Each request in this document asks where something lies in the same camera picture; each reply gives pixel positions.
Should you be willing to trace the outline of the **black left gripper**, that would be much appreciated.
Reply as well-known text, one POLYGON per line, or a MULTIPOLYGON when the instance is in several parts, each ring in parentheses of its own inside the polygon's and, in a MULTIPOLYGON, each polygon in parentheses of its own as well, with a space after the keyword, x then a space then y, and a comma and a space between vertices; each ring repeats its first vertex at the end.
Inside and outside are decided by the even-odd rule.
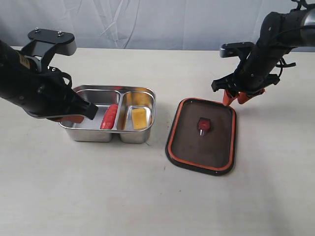
POLYGON ((72 89, 72 78, 60 70, 43 74, 26 73, 28 83, 15 98, 18 106, 34 118, 53 122, 81 123, 94 119, 98 107, 72 89))

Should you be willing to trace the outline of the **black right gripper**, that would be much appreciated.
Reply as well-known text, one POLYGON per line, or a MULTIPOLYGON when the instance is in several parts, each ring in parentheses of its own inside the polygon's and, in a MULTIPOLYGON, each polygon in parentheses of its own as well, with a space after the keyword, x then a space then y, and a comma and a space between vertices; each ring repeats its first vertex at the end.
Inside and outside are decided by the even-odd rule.
POLYGON ((262 95, 264 88, 279 83, 280 77, 271 73, 279 60, 267 58, 266 53, 255 44, 249 55, 240 59, 234 72, 212 82, 212 90, 225 90, 222 99, 224 106, 230 106, 235 99, 239 104, 245 104, 262 95))

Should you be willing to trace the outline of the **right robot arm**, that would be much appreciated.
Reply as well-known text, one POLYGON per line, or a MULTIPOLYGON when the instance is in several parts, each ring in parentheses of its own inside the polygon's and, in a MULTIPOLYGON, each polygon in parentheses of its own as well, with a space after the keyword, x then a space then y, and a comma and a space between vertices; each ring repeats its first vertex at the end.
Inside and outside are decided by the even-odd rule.
POLYGON ((234 100, 244 104, 262 95, 266 87, 276 85, 280 70, 294 67, 286 63, 284 55, 299 47, 315 45, 315 5, 304 0, 288 13, 270 12, 263 20, 256 43, 239 42, 223 44, 220 57, 238 57, 240 62, 231 74, 212 82, 212 90, 224 90, 223 104, 229 106, 234 100))

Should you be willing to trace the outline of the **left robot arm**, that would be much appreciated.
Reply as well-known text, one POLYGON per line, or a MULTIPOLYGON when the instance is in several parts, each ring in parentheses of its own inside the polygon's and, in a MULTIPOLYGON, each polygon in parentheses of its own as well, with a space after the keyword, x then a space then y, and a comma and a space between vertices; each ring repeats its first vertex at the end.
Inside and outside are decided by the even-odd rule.
POLYGON ((29 116, 60 122, 81 123, 94 119, 98 107, 72 89, 72 78, 59 69, 38 71, 37 64, 0 43, 0 96, 29 116))

